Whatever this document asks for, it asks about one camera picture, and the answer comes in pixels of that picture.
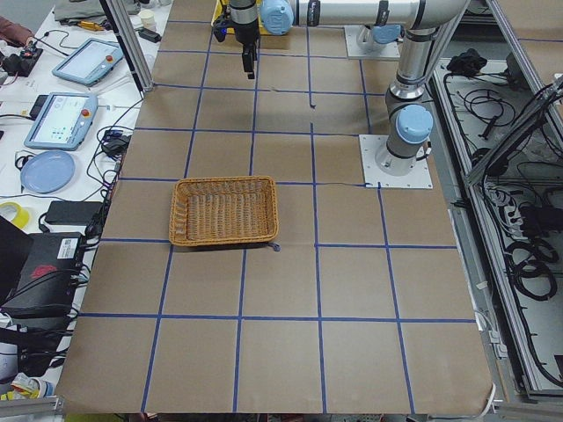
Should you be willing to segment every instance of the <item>gray cloth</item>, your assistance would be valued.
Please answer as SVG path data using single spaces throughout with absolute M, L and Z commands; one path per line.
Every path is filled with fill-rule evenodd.
M 138 0 L 122 0 L 129 15 L 141 10 Z M 92 22 L 104 20 L 104 10 L 99 0 L 56 0 L 55 20 L 62 24 L 70 24 L 88 19 Z

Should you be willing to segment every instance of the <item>blue plate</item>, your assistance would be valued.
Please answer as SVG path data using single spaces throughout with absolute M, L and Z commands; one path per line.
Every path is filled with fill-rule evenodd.
M 36 193 L 51 193 L 70 182 L 74 160 L 64 151 L 46 151 L 30 159 L 21 170 L 21 185 Z

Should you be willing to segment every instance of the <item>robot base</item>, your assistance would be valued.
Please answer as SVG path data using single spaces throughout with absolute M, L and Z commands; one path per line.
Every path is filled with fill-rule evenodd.
M 397 41 L 389 43 L 378 49 L 364 50 L 358 46 L 356 41 L 358 32 L 360 32 L 360 27 L 358 25 L 344 26 L 348 59 L 371 59 L 379 60 L 381 62 L 398 62 L 400 53 L 398 51 Z
M 432 178 L 426 160 L 416 161 L 405 176 L 392 176 L 381 170 L 376 163 L 376 153 L 387 143 L 387 135 L 360 135 L 363 180 L 368 187 L 432 189 Z M 417 156 L 423 156 L 420 148 Z

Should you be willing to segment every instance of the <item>brown basket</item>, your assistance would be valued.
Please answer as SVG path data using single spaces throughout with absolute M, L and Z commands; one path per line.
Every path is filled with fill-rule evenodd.
M 275 182 L 269 177 L 184 178 L 174 186 L 172 244 L 259 243 L 277 234 Z

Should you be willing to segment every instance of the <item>barcode sticker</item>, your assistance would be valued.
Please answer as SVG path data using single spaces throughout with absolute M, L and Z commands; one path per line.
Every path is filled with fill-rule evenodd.
M 77 250 L 78 239 L 63 239 L 57 259 L 71 259 L 74 258 L 74 253 Z

